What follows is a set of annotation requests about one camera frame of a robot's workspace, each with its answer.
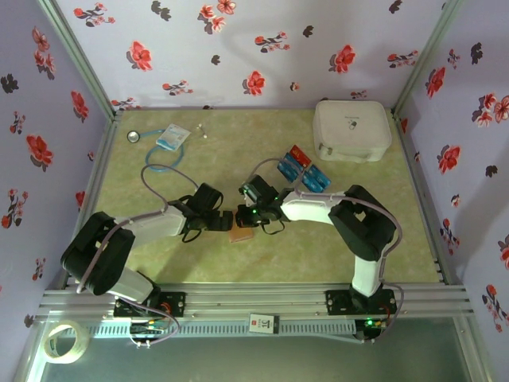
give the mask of tape roll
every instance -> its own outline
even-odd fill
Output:
[[[58,342],[60,334],[66,329],[74,329],[76,339],[74,345],[72,345],[68,352],[59,354],[56,350],[56,343]],[[87,328],[84,328],[77,322],[67,320],[51,326],[43,337],[42,344],[44,346],[47,362],[52,364],[71,364],[83,356],[87,350],[89,341],[90,335],[88,334]]]

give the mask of floral wallpaper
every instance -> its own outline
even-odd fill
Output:
[[[7,9],[0,14],[0,326],[9,343],[2,381],[13,380],[41,296],[60,270],[107,123],[37,2]]]
[[[507,14],[505,0],[465,2],[400,112],[434,229],[467,287],[497,380],[509,375]]]
[[[56,2],[115,109],[315,107],[323,98],[392,107],[444,4]],[[440,81],[438,70],[431,94]]]

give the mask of wire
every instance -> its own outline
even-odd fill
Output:
[[[255,174],[256,170],[261,165],[263,165],[264,163],[267,163],[267,162],[271,162],[271,161],[278,161],[278,162],[288,163],[294,169],[297,169],[298,172],[301,172],[301,169],[299,169],[297,167],[297,165],[295,165],[295,163],[292,163],[292,162],[290,162],[290,161],[288,161],[288,160],[286,160],[284,158],[268,158],[268,159],[265,159],[265,160],[261,161],[258,165],[256,165],[254,170],[251,171],[251,174],[249,175],[248,180],[251,179],[251,177]],[[295,193],[299,197],[311,197],[311,198],[314,198],[314,197],[321,197],[321,198],[329,197],[330,199],[334,198],[334,199],[337,199],[337,200],[340,200],[340,201],[350,201],[352,203],[359,203],[360,205],[364,205],[365,207],[368,207],[370,209],[374,209],[376,212],[379,212],[379,213],[383,214],[387,219],[389,219],[392,222],[392,224],[394,224],[394,226],[396,227],[396,231],[398,231],[398,237],[397,237],[396,241],[387,250],[385,250],[385,252],[381,256],[380,268],[379,268],[379,282],[382,283],[382,284],[385,284],[385,285],[387,285],[389,287],[393,287],[393,288],[396,288],[396,289],[399,290],[399,293],[400,293],[399,305],[398,305],[398,308],[396,309],[394,317],[392,318],[392,320],[390,320],[390,323],[387,326],[387,328],[378,336],[377,341],[379,341],[379,339],[381,337],[383,337],[384,335],[386,335],[386,333],[389,331],[389,329],[391,329],[392,326],[394,325],[394,322],[396,321],[396,317],[399,315],[399,312],[401,311],[401,308],[403,306],[403,302],[405,300],[405,292],[403,291],[403,289],[399,285],[397,285],[397,284],[387,283],[385,281],[385,279],[383,278],[383,274],[385,273],[385,264],[386,264],[386,261],[387,261],[387,256],[401,243],[401,240],[403,238],[403,230],[401,228],[401,225],[400,225],[400,223],[396,220],[396,218],[389,211],[379,207],[378,205],[374,205],[374,204],[370,203],[369,201],[363,201],[362,199],[357,199],[355,197],[347,197],[346,195],[340,195],[340,194],[303,193],[302,191],[297,189],[297,187],[302,183],[302,178],[303,177],[304,177],[304,171],[301,172],[299,178],[297,179],[297,184],[294,186],[294,191],[295,191]]]
[[[164,149],[161,146],[154,146],[154,147],[152,147],[149,150],[149,152],[146,153],[146,156],[145,156],[145,164],[146,165],[150,165],[150,155],[152,155],[157,150],[171,151],[171,150],[168,150],[168,149]],[[172,168],[173,167],[177,167],[178,164],[182,161],[183,157],[184,157],[184,145],[182,144],[181,145],[181,151],[178,154],[177,160],[174,163],[172,163],[171,165],[169,165],[169,166],[172,167]],[[151,165],[151,166],[152,167],[150,167],[150,170],[155,171],[156,173],[163,173],[165,171],[169,171],[169,169],[167,169],[165,167],[163,167],[163,168],[155,168],[155,167],[153,167],[154,165]]]
[[[154,309],[154,308],[149,308],[148,306],[144,306],[142,304],[138,304],[137,302],[134,302],[134,301],[131,301],[131,300],[128,300],[126,298],[120,298],[122,301],[132,305],[132,306],[136,306],[137,308],[139,309],[143,309],[143,310],[148,310],[149,312],[153,312],[153,313],[156,313],[156,314],[160,314],[161,316],[165,316],[167,318],[169,318],[169,322],[168,322],[168,328],[167,330],[169,330],[169,328],[171,327],[171,322],[175,322],[176,324],[176,328],[173,329],[171,332],[169,332],[168,334],[166,334],[165,336],[163,337],[159,337],[155,340],[152,340],[152,341],[149,341],[146,339],[146,342],[143,343],[141,341],[138,341],[136,342],[132,336],[130,336],[130,340],[138,347],[144,347],[144,348],[149,348],[151,345],[155,345],[159,342],[163,342],[163,341],[166,341],[168,339],[170,339],[171,337],[175,336],[180,330],[181,330],[181,324],[180,322],[170,313],[166,313],[162,310],[159,310],[159,309]]]
[[[168,202],[166,201],[166,199],[160,194],[158,193],[155,189],[153,189],[145,180],[145,171],[151,167],[151,166],[154,166],[154,165],[146,165],[146,166],[143,166],[142,168],[142,171],[140,172],[140,178],[142,179],[142,183],[143,185],[151,192],[153,193],[156,197],[158,197],[159,199],[162,200],[163,202],[163,209],[162,210],[157,210],[157,211],[153,211],[153,212],[148,212],[148,213],[143,213],[141,215],[137,215],[137,216],[132,216],[128,219],[125,219],[123,221],[121,221],[120,223],[118,223],[117,225],[115,225],[107,234],[106,236],[104,237],[104,239],[102,240],[101,242],[101,245],[99,245],[99,248],[97,248],[97,251],[95,252],[95,255],[94,257],[92,258],[90,264],[88,264],[88,267],[87,267],[87,270],[84,272],[83,274],[83,277],[81,278],[80,280],[80,284],[78,285],[78,288],[76,289],[76,293],[81,293],[85,287],[85,283],[86,281],[88,280],[88,277],[90,276],[92,270],[94,269],[95,265],[97,264],[97,262],[99,261],[99,257],[101,256],[101,254],[103,253],[103,250],[104,248],[106,247],[108,241],[110,240],[110,238],[115,234],[115,232],[117,232],[121,227],[123,227],[124,225],[126,224],[129,224],[130,222],[135,222],[135,221],[138,221],[138,220],[141,220],[141,219],[146,219],[148,217],[153,217],[153,216],[158,216],[158,215],[161,215],[162,213],[166,212],[168,210]],[[182,177],[185,177],[188,181],[190,181],[194,187],[195,187],[195,191],[198,189],[198,184],[193,180],[191,179],[190,177],[188,177],[186,174],[182,173],[181,171],[179,170],[176,170],[174,169],[173,167],[170,167],[170,166],[167,166],[167,165],[161,165],[161,164],[156,164],[156,166],[162,166],[162,167],[165,167],[165,168],[168,168],[178,174],[180,174]]]

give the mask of table surface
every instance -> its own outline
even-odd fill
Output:
[[[107,164],[96,210],[111,216],[132,216],[159,209],[161,201],[140,180],[147,151],[158,135],[137,143],[128,131],[164,129],[175,123],[192,133],[178,169],[197,183],[206,182],[224,194],[222,209],[243,203],[238,187],[256,164],[282,156],[297,144],[331,180],[328,192],[362,185],[400,222],[402,243],[386,267],[388,281],[438,281],[425,229],[392,119],[392,145],[379,162],[326,162],[313,147],[314,110],[126,111],[123,113]],[[196,129],[202,123],[208,138]],[[177,153],[158,150],[151,162],[171,164]],[[276,162],[258,173],[280,190],[288,186]],[[192,186],[173,172],[146,171],[146,180],[168,200],[192,193]],[[157,283],[178,282],[340,282],[353,276],[354,256],[329,224],[297,221],[274,236],[255,228],[254,238],[230,244],[227,232],[203,232],[188,244],[167,237],[135,248],[127,266]]]

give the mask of cable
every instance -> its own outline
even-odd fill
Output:
[[[401,228],[401,225],[400,223],[396,220],[396,218],[389,212],[387,211],[386,209],[383,209],[381,207],[379,207],[378,205],[374,205],[372,203],[370,203],[369,201],[363,201],[362,199],[357,199],[355,197],[347,197],[346,195],[339,195],[339,194],[327,194],[327,193],[303,193],[302,191],[298,190],[297,187],[301,184],[302,182],[302,178],[304,177],[304,171],[301,171],[301,169],[299,169],[297,167],[297,165],[295,165],[294,163],[284,159],[284,158],[268,158],[268,159],[265,159],[263,161],[261,161],[258,165],[256,165],[256,167],[254,168],[253,171],[251,171],[251,174],[249,175],[249,179],[251,179],[251,177],[255,174],[256,170],[261,166],[263,165],[264,163],[267,163],[267,162],[271,162],[271,161],[277,161],[277,162],[285,162],[285,163],[288,163],[289,165],[291,165],[294,169],[297,169],[298,172],[300,173],[299,177],[297,178],[297,184],[294,186],[294,191],[295,193],[299,196],[299,197],[329,197],[330,199],[338,199],[340,201],[350,201],[352,203],[359,203],[360,205],[364,205],[365,207],[368,207],[370,209],[374,209],[375,211],[383,214],[387,219],[389,219],[392,224],[394,224],[394,226],[396,227],[396,231],[398,231],[398,238],[396,239],[396,241],[387,249],[385,250],[385,252],[382,254],[382,257],[381,257],[381,260],[380,260],[380,268],[379,268],[379,282],[382,283],[382,284],[385,284],[389,287],[393,287],[393,288],[396,288],[399,290],[399,293],[400,293],[400,302],[399,302],[399,305],[398,305],[398,308],[396,309],[396,312],[392,318],[392,320],[390,320],[390,323],[389,325],[387,326],[387,328],[378,336],[377,338],[377,341],[383,337],[384,335],[386,335],[387,331],[389,331],[390,328],[392,328],[394,322],[396,321],[396,317],[399,315],[399,312],[401,311],[401,308],[403,306],[403,302],[405,300],[405,292],[403,291],[403,289],[397,285],[397,284],[393,284],[393,283],[387,283],[385,281],[385,279],[383,278],[383,274],[385,272],[385,264],[386,264],[386,261],[387,261],[387,256],[401,243],[401,240],[403,238],[403,230]]]
[[[177,325],[177,327],[175,329],[173,329],[171,332],[169,332],[168,334],[166,334],[165,336],[163,337],[159,337],[155,340],[152,340],[152,341],[149,341],[149,340],[146,340],[145,343],[141,342],[141,341],[138,341],[136,342],[132,336],[130,336],[130,340],[137,346],[137,347],[145,347],[145,348],[149,348],[151,345],[155,345],[159,342],[163,342],[163,341],[166,341],[168,340],[169,338],[175,336],[181,329],[181,324],[180,322],[170,313],[166,313],[166,312],[163,312],[162,310],[159,310],[159,309],[154,309],[154,308],[149,308],[148,306],[144,306],[142,304],[138,304],[137,302],[134,302],[134,301],[131,301],[131,300],[128,300],[126,298],[120,298],[122,301],[132,305],[132,306],[136,306],[137,308],[139,309],[143,309],[143,310],[148,310],[149,312],[153,312],[153,313],[157,313],[157,314],[160,314],[162,316],[165,316],[167,318],[170,319],[170,321],[168,322],[168,328],[170,328],[171,326],[171,321],[175,322],[175,324]]]
[[[142,171],[140,172],[140,178],[142,179],[142,183],[143,185],[151,192],[153,193],[156,197],[158,197],[159,199],[162,200],[163,202],[163,209],[162,210],[157,210],[157,211],[153,211],[153,212],[147,212],[147,213],[143,213],[141,215],[137,215],[137,216],[132,216],[128,219],[125,219],[123,221],[121,221],[120,223],[118,223],[117,225],[115,225],[107,234],[106,236],[104,237],[104,239],[102,240],[101,242],[101,245],[99,246],[99,248],[97,248],[97,251],[95,252],[95,255],[94,257],[92,258],[90,264],[88,264],[88,268],[87,270],[84,272],[83,274],[83,277],[81,278],[80,280],[80,284],[78,285],[78,288],[76,289],[76,293],[81,293],[84,289],[84,286],[85,286],[85,283],[86,281],[88,280],[88,277],[90,276],[92,270],[94,269],[95,265],[97,264],[97,261],[99,260],[99,257],[101,256],[101,254],[103,253],[103,249],[106,247],[108,241],[110,240],[110,238],[115,234],[115,232],[117,232],[121,227],[123,227],[124,225],[126,224],[129,224],[130,222],[135,222],[135,221],[138,221],[138,220],[141,220],[141,219],[145,219],[145,218],[148,218],[148,217],[153,217],[153,216],[158,216],[164,212],[166,212],[168,210],[168,202],[166,201],[166,199],[160,194],[158,193],[155,189],[153,189],[145,180],[145,171],[151,167],[151,166],[154,166],[154,165],[146,165],[146,166],[143,166],[142,168]],[[182,177],[185,177],[188,181],[190,181],[194,187],[195,187],[195,191],[198,189],[198,184],[193,180],[191,179],[190,177],[188,177],[186,174],[182,173],[181,171],[179,170],[176,170],[174,169],[173,167],[170,167],[170,166],[167,166],[167,165],[161,165],[161,164],[156,164],[156,166],[162,166],[162,167],[165,167],[165,168],[168,168],[172,171],[175,171],[176,173],[180,174]]]

